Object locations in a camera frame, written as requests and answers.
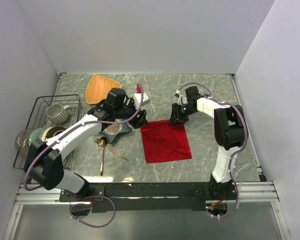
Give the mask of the red cloth napkin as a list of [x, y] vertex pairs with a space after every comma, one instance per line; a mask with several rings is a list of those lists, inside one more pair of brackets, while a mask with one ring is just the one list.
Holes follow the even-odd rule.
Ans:
[[140, 128], [145, 161], [166, 163], [192, 158], [184, 124], [170, 126], [168, 120], [151, 121]]

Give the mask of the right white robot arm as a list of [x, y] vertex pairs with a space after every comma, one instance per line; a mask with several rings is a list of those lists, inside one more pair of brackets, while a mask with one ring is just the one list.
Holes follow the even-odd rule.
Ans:
[[249, 137], [243, 109], [240, 105], [217, 101], [210, 94], [200, 94], [196, 86], [185, 89], [185, 95], [178, 89], [175, 97], [177, 102], [172, 104], [170, 126], [185, 124], [189, 116], [195, 113], [203, 113], [213, 119], [218, 154], [208, 192], [218, 200], [226, 192], [236, 190], [233, 168], [238, 153], [246, 148]]

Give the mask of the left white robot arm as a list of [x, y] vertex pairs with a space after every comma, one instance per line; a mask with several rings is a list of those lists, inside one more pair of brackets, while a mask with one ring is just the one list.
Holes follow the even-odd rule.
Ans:
[[24, 164], [23, 186], [26, 191], [28, 179], [35, 180], [46, 190], [54, 188], [70, 192], [78, 201], [90, 194], [90, 183], [75, 172], [64, 169], [64, 159], [90, 137], [96, 136], [111, 125], [129, 123], [138, 129], [148, 123], [147, 112], [142, 109], [144, 89], [128, 97], [121, 88], [112, 88], [107, 97], [91, 108], [81, 120], [55, 137], [46, 141], [34, 140], [29, 147]]

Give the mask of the blue star-shaped dish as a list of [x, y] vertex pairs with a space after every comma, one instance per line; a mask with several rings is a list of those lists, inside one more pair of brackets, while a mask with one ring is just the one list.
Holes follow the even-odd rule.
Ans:
[[130, 126], [128, 126], [126, 123], [122, 123], [123, 119], [116, 119], [115, 122], [118, 124], [112, 124], [100, 133], [105, 137], [108, 144], [111, 144], [118, 135], [127, 134], [132, 131]]

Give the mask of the copper spoon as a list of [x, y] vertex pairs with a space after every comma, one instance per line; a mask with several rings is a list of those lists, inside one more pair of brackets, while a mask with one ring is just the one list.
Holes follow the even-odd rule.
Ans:
[[103, 139], [100, 140], [99, 145], [102, 147], [102, 159], [101, 159], [101, 165], [100, 165], [100, 175], [104, 176], [104, 164], [105, 164], [105, 148], [106, 143]]

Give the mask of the copper fork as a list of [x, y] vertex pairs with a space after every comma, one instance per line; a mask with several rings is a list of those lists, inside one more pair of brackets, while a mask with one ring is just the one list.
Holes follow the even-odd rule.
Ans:
[[110, 146], [108, 146], [108, 142], [107, 139], [105, 137], [102, 138], [96, 138], [94, 140], [95, 143], [97, 143], [99, 146], [102, 146], [108, 150], [110, 150], [112, 153], [116, 154], [117, 156], [119, 156], [120, 158], [126, 160], [127, 162], [129, 161], [126, 157], [124, 157], [122, 154], [120, 154], [119, 152], [115, 151], [114, 149], [112, 149]]

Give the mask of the orange woven basket tray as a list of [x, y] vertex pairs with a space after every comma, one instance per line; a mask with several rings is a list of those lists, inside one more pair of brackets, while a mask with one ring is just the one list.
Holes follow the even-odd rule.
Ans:
[[108, 92], [112, 88], [122, 88], [122, 85], [113, 79], [94, 74], [90, 79], [86, 91], [85, 99], [89, 105], [95, 105], [101, 100], [106, 99]]

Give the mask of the grey ribbed mug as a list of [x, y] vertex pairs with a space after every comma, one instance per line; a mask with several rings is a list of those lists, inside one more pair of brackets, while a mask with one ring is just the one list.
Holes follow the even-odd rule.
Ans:
[[72, 111], [70, 105], [53, 104], [46, 110], [47, 118], [54, 124], [61, 125], [67, 121]]

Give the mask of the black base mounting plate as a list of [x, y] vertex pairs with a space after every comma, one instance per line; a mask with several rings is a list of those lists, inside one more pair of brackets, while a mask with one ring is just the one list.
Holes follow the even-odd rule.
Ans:
[[91, 183], [79, 193], [64, 190], [62, 203], [92, 204], [93, 213], [107, 211], [192, 210], [205, 211], [206, 202], [235, 200], [232, 182], [134, 182]]

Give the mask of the brown cream ceramic bowl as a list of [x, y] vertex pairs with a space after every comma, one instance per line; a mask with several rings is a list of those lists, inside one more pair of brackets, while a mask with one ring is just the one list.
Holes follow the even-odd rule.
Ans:
[[66, 128], [62, 126], [49, 127], [40, 134], [39, 139], [44, 142], [47, 139], [57, 136], [58, 134], [62, 133], [65, 130]]

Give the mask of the green ceramic bowl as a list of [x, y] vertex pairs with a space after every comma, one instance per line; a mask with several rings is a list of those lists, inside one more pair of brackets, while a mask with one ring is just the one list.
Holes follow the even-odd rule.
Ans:
[[41, 127], [41, 128], [37, 128], [35, 129], [29, 136], [28, 139], [28, 145], [30, 146], [31, 143], [36, 140], [36, 139], [40, 139], [41, 138], [41, 134], [46, 130], [46, 128]]

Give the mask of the clear glass bowl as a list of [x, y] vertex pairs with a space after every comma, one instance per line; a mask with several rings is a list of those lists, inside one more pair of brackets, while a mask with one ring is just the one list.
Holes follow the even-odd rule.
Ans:
[[34, 128], [27, 128], [17, 134], [14, 140], [14, 147], [19, 152], [19, 154], [26, 158], [29, 152], [29, 139]]

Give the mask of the aluminium frame rail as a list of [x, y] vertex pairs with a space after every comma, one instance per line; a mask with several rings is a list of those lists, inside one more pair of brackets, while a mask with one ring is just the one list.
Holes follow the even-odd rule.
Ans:
[[225, 197], [226, 201], [235, 202], [278, 202], [279, 196], [273, 182], [240, 182], [238, 191], [229, 191], [212, 195], [204, 182], [159, 182], [159, 183], [91, 183], [87, 190], [79, 193], [69, 193], [67, 190], [54, 188], [46, 190], [43, 187], [27, 191], [19, 186], [14, 203], [16, 205], [49, 205], [79, 202], [91, 196], [106, 196], [115, 199], [176, 199], [190, 198], [207, 203], [217, 202]]

